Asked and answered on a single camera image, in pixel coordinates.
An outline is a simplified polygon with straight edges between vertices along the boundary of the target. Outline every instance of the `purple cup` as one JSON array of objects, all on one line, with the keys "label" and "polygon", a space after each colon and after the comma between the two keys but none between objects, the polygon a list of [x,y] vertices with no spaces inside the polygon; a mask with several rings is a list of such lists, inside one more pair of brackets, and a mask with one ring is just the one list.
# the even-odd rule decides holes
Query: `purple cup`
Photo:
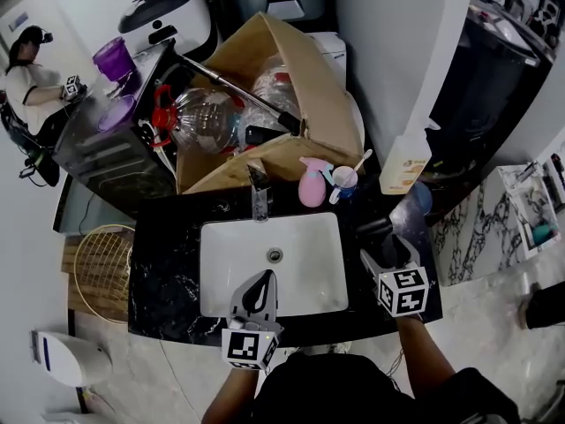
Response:
[{"label": "purple cup", "polygon": [[119,81],[136,69],[122,37],[110,41],[98,50],[92,59],[99,71],[110,81]]}]

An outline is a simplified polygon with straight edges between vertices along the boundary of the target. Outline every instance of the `wire basket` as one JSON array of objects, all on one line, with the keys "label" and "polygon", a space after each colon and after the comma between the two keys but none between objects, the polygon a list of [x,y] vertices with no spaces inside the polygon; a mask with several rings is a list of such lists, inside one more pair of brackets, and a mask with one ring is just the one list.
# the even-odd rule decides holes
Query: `wire basket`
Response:
[{"label": "wire basket", "polygon": [[74,279],[80,297],[106,322],[127,321],[134,233],[121,224],[101,226],[82,239],[75,255]]}]

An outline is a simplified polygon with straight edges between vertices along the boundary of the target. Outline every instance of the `sink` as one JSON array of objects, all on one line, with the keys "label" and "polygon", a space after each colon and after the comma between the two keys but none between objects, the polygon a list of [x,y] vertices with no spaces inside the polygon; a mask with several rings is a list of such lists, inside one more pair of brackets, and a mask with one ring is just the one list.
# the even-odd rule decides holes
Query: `sink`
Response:
[{"label": "sink", "polygon": [[332,213],[207,223],[200,236],[200,313],[206,317],[226,317],[233,292],[265,269],[276,274],[279,317],[349,305]]}]

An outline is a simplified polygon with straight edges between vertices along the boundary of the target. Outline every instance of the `pink bottle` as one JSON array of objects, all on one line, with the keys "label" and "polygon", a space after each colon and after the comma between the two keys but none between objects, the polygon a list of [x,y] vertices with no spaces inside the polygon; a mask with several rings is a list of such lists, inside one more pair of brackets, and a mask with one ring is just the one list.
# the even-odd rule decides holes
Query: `pink bottle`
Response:
[{"label": "pink bottle", "polygon": [[307,168],[298,185],[298,198],[308,208],[317,208],[326,199],[324,177],[333,185],[334,180],[329,172],[334,169],[334,165],[315,157],[300,157],[300,162]]}]

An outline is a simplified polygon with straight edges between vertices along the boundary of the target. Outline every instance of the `marble floor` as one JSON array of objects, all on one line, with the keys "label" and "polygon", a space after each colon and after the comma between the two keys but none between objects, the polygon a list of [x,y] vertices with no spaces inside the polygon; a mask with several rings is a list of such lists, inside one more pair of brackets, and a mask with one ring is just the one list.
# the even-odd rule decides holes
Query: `marble floor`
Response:
[{"label": "marble floor", "polygon": [[[560,216],[565,228],[565,216]],[[476,281],[441,288],[444,318],[427,324],[455,369],[476,367],[531,417],[565,379],[565,328],[522,331],[516,309],[532,282],[543,287],[565,280],[565,242],[515,268]],[[125,326],[77,315],[77,336],[98,342],[110,354],[114,373],[86,391],[89,408],[116,424],[200,422],[230,368],[220,349],[160,342],[129,335]],[[353,341],[387,372],[400,350],[397,334]],[[283,350],[273,363],[284,362]],[[404,361],[394,378],[411,393]]]}]

